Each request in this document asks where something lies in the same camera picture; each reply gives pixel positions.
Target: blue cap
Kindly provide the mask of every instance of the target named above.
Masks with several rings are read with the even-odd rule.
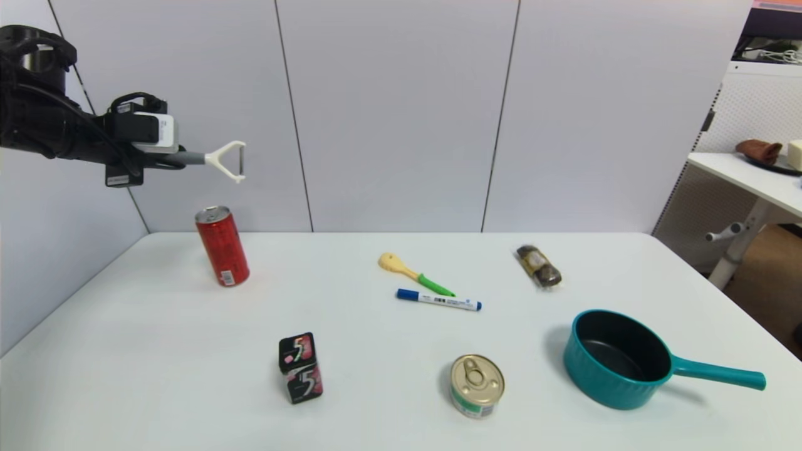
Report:
[[[418,292],[412,290],[404,290],[403,288],[399,288],[399,290],[395,293],[395,297],[398,299],[406,299],[407,301],[417,301],[418,300]]]

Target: white wall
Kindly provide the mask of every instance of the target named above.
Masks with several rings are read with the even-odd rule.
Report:
[[[132,192],[151,231],[194,230],[195,213],[219,204],[232,208],[242,231],[310,229],[273,2],[54,0],[53,7],[78,48],[95,108],[150,92],[168,101],[187,150],[248,143],[248,178],[239,185],[211,167],[146,171]]]
[[[516,9],[278,1],[315,230],[481,230]]]
[[[0,24],[13,23],[59,31],[47,0],[3,0]],[[67,96],[89,111],[74,71]],[[103,171],[3,149],[0,354],[145,235],[130,194],[106,188]]]
[[[750,0],[523,0],[485,230],[651,231]]]

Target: yellow spoon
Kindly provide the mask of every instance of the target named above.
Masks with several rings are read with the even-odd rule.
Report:
[[[394,272],[404,274],[407,277],[411,278],[412,280],[417,281],[421,285],[425,286],[429,290],[434,291],[438,295],[443,296],[452,296],[455,297],[456,295],[451,291],[448,290],[433,281],[429,280],[423,274],[418,274],[413,270],[407,268],[407,265],[404,265],[398,255],[393,254],[392,252],[385,252],[379,257],[379,266],[383,269]]]

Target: blue marker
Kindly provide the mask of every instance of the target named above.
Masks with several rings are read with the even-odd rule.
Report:
[[[435,304],[439,306],[461,308],[463,310],[480,311],[482,310],[482,303],[472,303],[471,299],[451,298],[449,296],[441,295],[426,295],[412,290],[404,290],[399,288],[395,293],[398,299],[405,299],[407,301],[418,301],[419,303]]]

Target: pot handle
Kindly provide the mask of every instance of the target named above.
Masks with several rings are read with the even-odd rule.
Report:
[[[671,356],[674,361],[674,374],[679,376],[697,377],[699,379],[714,380],[725,384],[740,385],[741,387],[763,390],[766,388],[766,376],[762,372],[736,370],[734,368],[717,365],[702,364],[691,360]]]

